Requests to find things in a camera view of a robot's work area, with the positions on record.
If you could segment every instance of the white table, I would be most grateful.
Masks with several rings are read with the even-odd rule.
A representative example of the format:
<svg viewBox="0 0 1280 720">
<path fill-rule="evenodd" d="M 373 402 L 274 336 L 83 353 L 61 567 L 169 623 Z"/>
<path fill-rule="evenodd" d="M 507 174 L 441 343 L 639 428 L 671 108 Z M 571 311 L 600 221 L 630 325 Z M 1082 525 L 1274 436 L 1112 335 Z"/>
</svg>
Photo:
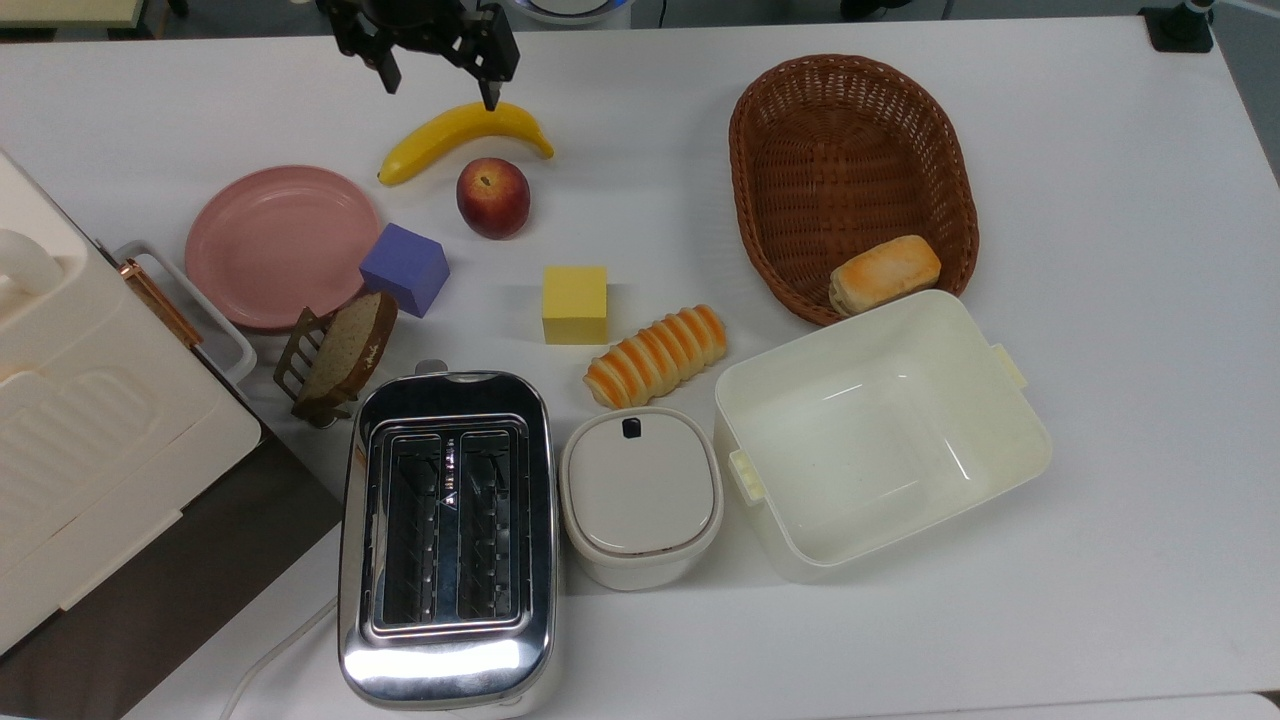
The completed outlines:
<svg viewBox="0 0 1280 720">
<path fill-rule="evenodd" d="M 189 661 L 138 703 L 125 720 L 216 717 L 244 670 L 302 625 L 337 582 L 338 530 L 302 556 Z M 387 720 L 433 717 L 366 705 L 338 674 L 330 612 L 268 665 L 248 687 L 233 717 Z M 557 717 L 554 706 L 530 717 Z M 736 717 L 712 711 L 701 717 Z M 910 720 L 1280 720 L 1280 710 L 1257 694 L 1190 696 L 1036 707 L 1001 707 L 910 715 Z"/>
<path fill-rule="evenodd" d="M 719 310 L 730 356 L 660 402 L 710 427 L 719 370 L 810 329 L 741 251 L 733 102 L 796 55 L 887 61 L 956 126 L 982 227 L 964 301 L 1030 380 L 1053 464 L 823 585 L 774 575 L 735 505 L 677 585 L 614 594 L 572 568 L 568 673 L 545 716 L 835 717 L 1280 687 L 1280 192 L 1217 51 L 1157 55 L 1137 18 L 520 41 L 503 97 L 543 122 L 552 163 L 494 138 L 378 187 L 385 150 L 475 87 L 402 53 L 404 83 L 387 96 L 328 38 L 3 47 L 24 72 L 0 76 L 0 145 L 90 234 L 174 258 L 200 206 L 242 174 L 344 173 L 387 220 L 442 241 L 454 270 L 425 320 L 398 325 L 384 373 L 422 357 L 516 372 L 563 441 L 599 411 L 577 379 L 599 348 L 541 345 L 540 266 L 609 265 L 614 340 L 682 305 Z M 453 208 L 457 172 L 481 154 L 530 177 L 518 240 L 477 240 Z M 274 360 L 278 340 L 257 345 Z M 268 375 L 243 384 L 255 407 L 339 488 L 343 430 L 289 420 Z M 278 633 L 333 589 L 317 579 L 282 598 Z M 347 702 L 330 641 L 307 648 L 259 688 L 270 715 L 372 712 Z M 192 717 L 216 716 L 229 689 L 175 687 Z"/>
</svg>

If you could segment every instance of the bread roll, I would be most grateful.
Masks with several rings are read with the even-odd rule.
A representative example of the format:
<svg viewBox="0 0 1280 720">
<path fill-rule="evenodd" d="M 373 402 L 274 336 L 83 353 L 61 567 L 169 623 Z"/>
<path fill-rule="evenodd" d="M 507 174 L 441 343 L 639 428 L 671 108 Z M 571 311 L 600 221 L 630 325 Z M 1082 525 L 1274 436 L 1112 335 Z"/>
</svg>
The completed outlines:
<svg viewBox="0 0 1280 720">
<path fill-rule="evenodd" d="M 685 307 L 591 360 L 582 382 L 614 410 L 667 395 L 728 350 L 724 324 L 705 306 Z"/>
<path fill-rule="evenodd" d="M 841 315 L 856 315 L 918 290 L 933 287 L 942 263 L 918 234 L 877 245 L 831 273 L 828 296 Z"/>
</svg>

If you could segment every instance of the yellow cube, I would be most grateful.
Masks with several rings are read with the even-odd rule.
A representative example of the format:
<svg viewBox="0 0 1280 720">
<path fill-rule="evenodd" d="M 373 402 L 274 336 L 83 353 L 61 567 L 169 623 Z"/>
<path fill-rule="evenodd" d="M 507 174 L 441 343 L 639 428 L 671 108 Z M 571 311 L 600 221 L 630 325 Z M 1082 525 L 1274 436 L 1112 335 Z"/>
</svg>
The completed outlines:
<svg viewBox="0 0 1280 720">
<path fill-rule="evenodd" d="M 548 265 L 543 269 L 543 337 L 547 345 L 608 345 L 605 269 Z"/>
</svg>

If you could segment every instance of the croissant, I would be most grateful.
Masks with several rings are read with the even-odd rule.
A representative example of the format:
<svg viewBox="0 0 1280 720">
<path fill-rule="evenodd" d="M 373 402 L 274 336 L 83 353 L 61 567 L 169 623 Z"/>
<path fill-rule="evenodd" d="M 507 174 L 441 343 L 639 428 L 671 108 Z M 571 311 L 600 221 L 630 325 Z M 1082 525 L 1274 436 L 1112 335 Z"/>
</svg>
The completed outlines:
<svg viewBox="0 0 1280 720">
<path fill-rule="evenodd" d="M 685 307 L 591 360 L 582 382 L 605 407 L 636 407 L 667 395 L 727 348 L 724 324 L 714 310 Z"/>
</svg>

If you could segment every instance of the apple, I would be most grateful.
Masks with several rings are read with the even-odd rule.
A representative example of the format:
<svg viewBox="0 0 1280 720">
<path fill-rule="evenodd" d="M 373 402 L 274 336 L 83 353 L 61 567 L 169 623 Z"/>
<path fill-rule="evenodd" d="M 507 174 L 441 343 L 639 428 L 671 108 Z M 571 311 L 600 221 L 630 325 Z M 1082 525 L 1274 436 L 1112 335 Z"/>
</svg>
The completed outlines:
<svg viewBox="0 0 1280 720">
<path fill-rule="evenodd" d="M 529 219 L 529 181 L 520 168 L 499 158 L 467 163 L 458 176 L 458 211 L 477 233 L 503 240 Z"/>
</svg>

